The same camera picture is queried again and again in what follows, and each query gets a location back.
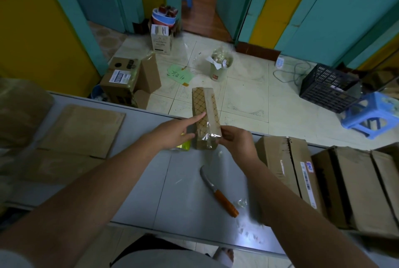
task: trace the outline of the black plastic crate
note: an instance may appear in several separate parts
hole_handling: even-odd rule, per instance
[[[340,114],[359,101],[361,89],[358,78],[317,64],[303,79],[299,96]]]

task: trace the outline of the baseboard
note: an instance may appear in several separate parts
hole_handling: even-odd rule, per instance
[[[267,59],[271,61],[277,61],[280,51],[270,48],[263,48],[261,46],[249,44],[246,42],[238,42],[235,47],[236,52],[247,54],[250,56]]]

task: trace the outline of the tile floor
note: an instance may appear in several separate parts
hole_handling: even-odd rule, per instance
[[[209,77],[209,63],[204,58],[219,46],[233,51],[234,62],[228,69],[227,79],[214,82]],[[143,58],[152,51],[149,36],[129,36],[115,56]],[[162,87],[151,95],[148,110],[180,117],[192,116],[191,89],[213,87],[220,110],[222,125],[233,125],[271,135],[292,136],[325,146],[352,146],[375,149],[399,141],[399,128],[369,140],[362,134],[346,130],[336,114],[298,97],[298,87],[292,81],[295,65],[297,74],[307,74],[314,64],[285,57],[282,71],[274,62],[236,53],[229,43],[183,32],[176,37],[170,56],[157,54]],[[196,76],[188,87],[168,78],[171,63],[188,66]],[[82,257],[78,267],[106,266],[127,245],[141,234],[130,228],[107,227]],[[215,246],[195,242],[172,240],[187,248],[213,255]],[[94,250],[103,260],[95,259],[89,265]],[[234,267],[287,268],[289,260],[250,252],[236,251]]]

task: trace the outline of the brown box with diamond pattern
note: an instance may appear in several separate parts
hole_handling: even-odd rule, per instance
[[[216,140],[222,137],[213,88],[193,88],[193,115],[206,111],[197,122],[197,149],[215,150]]]

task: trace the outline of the power cord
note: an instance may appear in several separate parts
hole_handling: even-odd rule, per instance
[[[298,74],[298,73],[297,73],[297,66],[300,65],[300,64],[307,64],[307,65],[308,65],[308,68],[306,68],[306,69],[302,68],[302,69],[304,69],[304,72],[303,72],[302,74]],[[277,80],[279,80],[280,82],[282,82],[282,83],[294,82],[296,86],[299,86],[299,85],[300,85],[299,80],[302,78],[302,76],[306,76],[306,75],[307,75],[307,71],[310,70],[311,68],[312,68],[312,66],[310,65],[309,62],[307,62],[307,61],[299,62],[299,63],[295,64],[295,66],[294,66],[294,71],[293,71],[293,72],[289,72],[289,71],[287,71],[287,70],[282,70],[282,69],[276,69],[276,70],[273,72],[273,76],[274,76]],[[287,73],[287,74],[293,74],[293,79],[292,79],[292,80],[289,80],[289,81],[283,81],[283,80],[281,80],[281,79],[279,79],[279,78],[276,77],[276,75],[275,75],[276,72],[285,72],[285,73]]]

